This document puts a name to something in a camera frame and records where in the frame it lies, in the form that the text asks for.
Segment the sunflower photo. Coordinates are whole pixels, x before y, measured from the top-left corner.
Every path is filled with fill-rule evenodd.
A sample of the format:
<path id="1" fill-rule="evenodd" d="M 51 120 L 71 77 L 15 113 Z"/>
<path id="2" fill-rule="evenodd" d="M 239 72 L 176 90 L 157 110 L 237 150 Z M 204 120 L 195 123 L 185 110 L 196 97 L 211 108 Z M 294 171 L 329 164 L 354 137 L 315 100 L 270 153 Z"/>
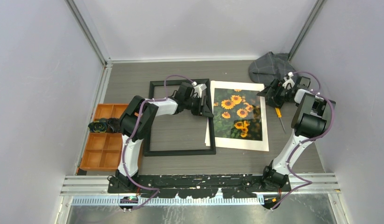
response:
<path id="1" fill-rule="evenodd" d="M 216 147 L 268 152 L 266 104 L 258 96 L 263 90 L 263 84 L 211 81 L 213 131 L 206 131 L 206 146 L 214 136 Z"/>

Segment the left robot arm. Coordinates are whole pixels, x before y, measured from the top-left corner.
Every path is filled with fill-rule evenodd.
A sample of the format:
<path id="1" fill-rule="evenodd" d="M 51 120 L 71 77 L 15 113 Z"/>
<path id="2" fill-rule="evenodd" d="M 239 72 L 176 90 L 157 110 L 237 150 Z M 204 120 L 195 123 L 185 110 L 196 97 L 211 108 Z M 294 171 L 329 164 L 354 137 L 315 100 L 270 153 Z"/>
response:
<path id="1" fill-rule="evenodd" d="M 164 98 L 154 98 L 153 90 L 156 86 L 178 86 L 171 95 Z M 134 96 L 126 110 L 120 117 L 120 132 L 122 134 L 121 160 L 115 172 L 114 179 L 126 193 L 136 190 L 140 148 L 144 140 L 150 141 L 152 125 L 156 117 L 176 115 L 189 110 L 194 116 L 207 118 L 209 149 L 173 150 L 152 153 L 153 156 L 179 155 L 210 155 L 216 154 L 216 144 L 213 126 L 213 112 L 211 104 L 209 79 L 152 81 L 150 98 Z"/>

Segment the yellow handled screwdriver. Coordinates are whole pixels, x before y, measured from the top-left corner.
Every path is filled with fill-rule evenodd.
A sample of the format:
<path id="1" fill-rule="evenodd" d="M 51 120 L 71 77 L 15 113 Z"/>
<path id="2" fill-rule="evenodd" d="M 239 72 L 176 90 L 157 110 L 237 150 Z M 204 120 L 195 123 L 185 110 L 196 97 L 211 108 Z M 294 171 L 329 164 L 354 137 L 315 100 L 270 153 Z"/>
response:
<path id="1" fill-rule="evenodd" d="M 277 115 L 277 117 L 278 117 L 278 119 L 279 119 L 279 122 L 280 122 L 280 124 L 281 124 L 281 127 L 282 127 L 282 129 L 283 129 L 283 132 L 286 133 L 286 129 L 285 129 L 284 123 L 283 123 L 283 121 L 282 121 L 282 113 L 281 113 L 280 108 L 275 107 L 275 111 L 276 111 L 276 115 Z"/>

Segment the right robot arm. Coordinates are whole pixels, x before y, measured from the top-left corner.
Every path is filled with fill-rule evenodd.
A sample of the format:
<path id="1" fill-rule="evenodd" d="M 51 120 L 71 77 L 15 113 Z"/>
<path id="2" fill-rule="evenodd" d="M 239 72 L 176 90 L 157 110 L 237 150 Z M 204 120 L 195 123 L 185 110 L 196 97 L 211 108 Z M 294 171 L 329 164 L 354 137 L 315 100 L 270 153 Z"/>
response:
<path id="1" fill-rule="evenodd" d="M 297 109 L 291 122 L 291 136 L 281 153 L 263 170 L 261 187 L 266 191 L 281 189 L 293 173 L 293 166 L 304 150 L 315 140 L 324 137 L 334 119 L 336 103 L 326 100 L 320 90 L 310 89 L 311 79 L 304 76 L 292 79 L 289 73 L 282 80 L 274 79 L 258 96 L 276 109 L 285 102 L 294 101 Z"/>

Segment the black picture frame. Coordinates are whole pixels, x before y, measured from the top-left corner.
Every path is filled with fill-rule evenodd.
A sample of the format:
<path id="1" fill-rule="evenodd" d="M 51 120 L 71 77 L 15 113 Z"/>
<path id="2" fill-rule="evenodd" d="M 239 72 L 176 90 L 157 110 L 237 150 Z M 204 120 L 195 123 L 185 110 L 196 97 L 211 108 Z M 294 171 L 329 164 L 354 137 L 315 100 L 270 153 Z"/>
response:
<path id="1" fill-rule="evenodd" d="M 168 86 L 180 86 L 182 82 L 192 83 L 197 82 L 197 84 L 205 84 L 207 86 L 206 95 L 208 97 L 208 105 L 212 110 L 212 100 L 211 100 L 211 90 L 210 90 L 210 80 L 207 78 L 204 79 L 195 79 L 195 80 L 164 80 L 164 81 L 151 81 L 149 85 L 149 98 L 154 97 L 155 88 L 158 86 L 168 87 Z M 173 100 L 173 93 L 168 98 L 170 101 Z M 177 106 L 170 106 L 172 109 L 169 111 L 168 109 L 163 109 L 164 106 L 168 104 L 165 102 L 159 103 L 159 110 L 157 115 L 174 115 Z M 150 149 L 151 144 L 151 131 L 148 132 L 147 138 L 143 141 L 143 155 L 144 156 L 186 156 L 186 155 L 211 155 L 216 154 L 216 145 L 215 145 L 215 137 L 214 137 L 214 125 L 213 118 L 207 118 L 207 129 L 209 135 L 209 148 L 208 149 L 192 149 L 192 150 L 164 150 L 164 151 L 152 151 Z"/>

